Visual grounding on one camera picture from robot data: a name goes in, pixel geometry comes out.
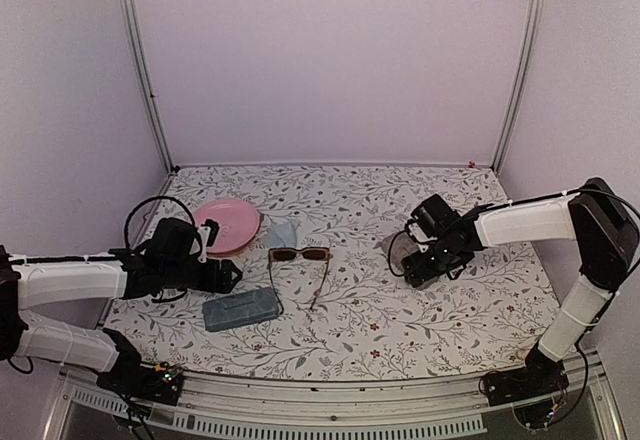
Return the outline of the grey glasses case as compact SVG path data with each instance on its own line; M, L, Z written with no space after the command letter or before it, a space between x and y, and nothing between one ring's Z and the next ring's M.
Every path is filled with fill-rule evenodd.
M420 251L419 246L405 232L384 237L375 244L374 248L379 249L384 257L391 253L390 262L395 272L403 269L402 260L405 257Z

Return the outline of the blue glasses case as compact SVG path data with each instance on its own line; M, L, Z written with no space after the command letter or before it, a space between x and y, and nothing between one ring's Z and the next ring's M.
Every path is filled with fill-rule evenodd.
M281 313L279 299L271 287L216 298L202 305L204 326L208 332L274 320Z

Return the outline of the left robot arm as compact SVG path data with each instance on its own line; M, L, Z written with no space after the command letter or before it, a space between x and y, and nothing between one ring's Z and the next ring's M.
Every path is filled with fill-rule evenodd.
M196 226L163 218L136 248L94 256L1 254L1 358L37 357L89 368L128 394L148 386L151 369L126 337L112 329L87 330L34 313L36 306L85 299L159 297L166 290L227 294L242 278L230 260L210 259L216 222Z

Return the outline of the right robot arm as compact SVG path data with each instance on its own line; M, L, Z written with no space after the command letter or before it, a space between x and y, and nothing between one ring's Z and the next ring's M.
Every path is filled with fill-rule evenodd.
M461 214L434 194L419 204L404 232L416 252L397 276L413 288L457 279L476 254L506 245L574 244L574 283L556 317L526 356L517 387L537 396L552 384L566 354L593 330L639 267L639 209L600 178L535 198L482 204Z

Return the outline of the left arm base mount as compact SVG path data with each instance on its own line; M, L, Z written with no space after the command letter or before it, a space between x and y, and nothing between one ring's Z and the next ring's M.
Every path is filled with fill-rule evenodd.
M183 368L160 362L144 366L138 350L121 333L104 329L114 342L118 356L108 372L99 372L96 385L127 397L176 406L184 384Z

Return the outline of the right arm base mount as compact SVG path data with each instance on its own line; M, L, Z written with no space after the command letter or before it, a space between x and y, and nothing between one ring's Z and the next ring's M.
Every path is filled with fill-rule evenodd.
M565 400L568 387L569 379L563 361L549 359L540 351L538 342L526 355L523 367L490 371L478 382L478 390L487 398L490 406L559 394L557 400L547 399L514 410L518 423L530 430L544 429L552 425Z

